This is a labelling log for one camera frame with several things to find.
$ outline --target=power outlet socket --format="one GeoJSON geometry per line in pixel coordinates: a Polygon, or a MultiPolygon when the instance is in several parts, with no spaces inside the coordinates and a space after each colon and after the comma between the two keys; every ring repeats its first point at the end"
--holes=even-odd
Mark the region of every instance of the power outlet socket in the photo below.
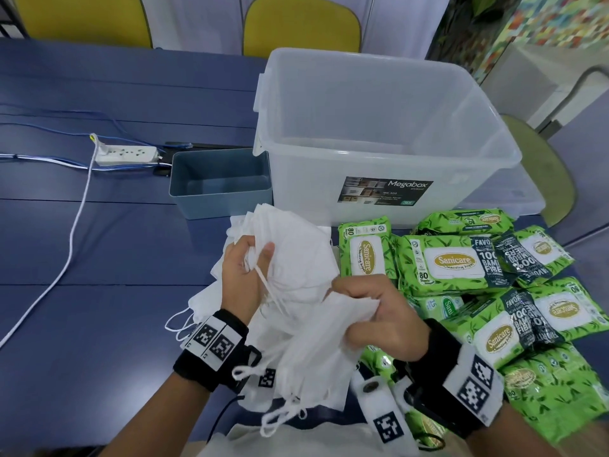
{"type": "Polygon", "coordinates": [[[151,145],[104,144],[95,154],[95,162],[99,166],[147,164],[157,160],[156,147],[151,145]]]}

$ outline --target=table surface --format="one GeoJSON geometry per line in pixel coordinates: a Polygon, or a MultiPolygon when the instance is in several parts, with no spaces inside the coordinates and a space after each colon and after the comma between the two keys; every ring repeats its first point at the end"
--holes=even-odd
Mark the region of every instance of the table surface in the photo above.
{"type": "MultiPolygon", "coordinates": [[[[88,162],[93,150],[86,137],[2,123],[120,136],[99,116],[3,103],[104,111],[156,143],[253,144],[263,60],[17,40],[0,40],[0,56],[0,152],[88,162]]],[[[1,334],[63,266],[85,180],[61,166],[0,163],[1,334]]],[[[168,189],[149,172],[94,174],[72,266],[0,350],[0,448],[107,443],[171,372],[179,344],[163,325],[212,282],[230,223],[184,220],[168,189]]],[[[609,384],[609,354],[599,349],[609,333],[576,345],[609,384]]],[[[192,439],[207,438],[231,397],[224,388],[212,395],[192,439]]],[[[229,409],[219,429],[236,415],[229,409]]]]}

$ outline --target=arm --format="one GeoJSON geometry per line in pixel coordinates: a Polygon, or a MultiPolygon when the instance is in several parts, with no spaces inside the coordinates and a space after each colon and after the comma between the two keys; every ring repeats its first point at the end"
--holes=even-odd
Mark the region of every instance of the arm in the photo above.
{"type": "MultiPolygon", "coordinates": [[[[357,348],[375,345],[397,360],[415,362],[428,351],[430,329],[384,275],[338,278],[332,290],[354,298],[381,301],[372,321],[349,327],[346,340],[357,348]]],[[[560,457],[509,404],[505,403],[488,428],[466,440],[476,457],[560,457]]]]}
{"type": "MultiPolygon", "coordinates": [[[[222,308],[246,325],[258,309],[263,285],[255,271],[246,272],[244,258],[254,237],[243,236],[226,248],[222,265],[222,308]]],[[[264,275],[275,247],[267,244],[258,260],[264,275]]],[[[187,443],[209,391],[175,372],[101,453],[102,457],[178,457],[187,443]]]]}

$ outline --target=gray box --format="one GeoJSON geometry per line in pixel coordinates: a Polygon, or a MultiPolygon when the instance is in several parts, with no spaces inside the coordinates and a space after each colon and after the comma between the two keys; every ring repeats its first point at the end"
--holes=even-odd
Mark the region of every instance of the gray box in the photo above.
{"type": "Polygon", "coordinates": [[[174,155],[169,195],[186,219],[245,215],[273,202],[269,157],[251,149],[214,149],[174,155]]]}

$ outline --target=black wristband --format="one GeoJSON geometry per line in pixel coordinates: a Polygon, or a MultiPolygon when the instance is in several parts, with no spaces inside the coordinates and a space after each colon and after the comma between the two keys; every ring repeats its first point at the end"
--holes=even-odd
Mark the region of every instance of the black wristband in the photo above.
{"type": "Polygon", "coordinates": [[[174,364],[174,371],[187,380],[214,391],[219,384],[239,392],[247,379],[236,381],[232,369],[255,366],[260,352],[246,346],[249,330],[231,312],[220,309],[197,326],[183,343],[184,351],[174,364]]]}
{"type": "Polygon", "coordinates": [[[393,361],[397,378],[413,382],[404,399],[461,438],[489,425],[501,407],[503,379],[471,345],[462,345],[439,322],[430,327],[427,353],[416,362],[393,361]]]}

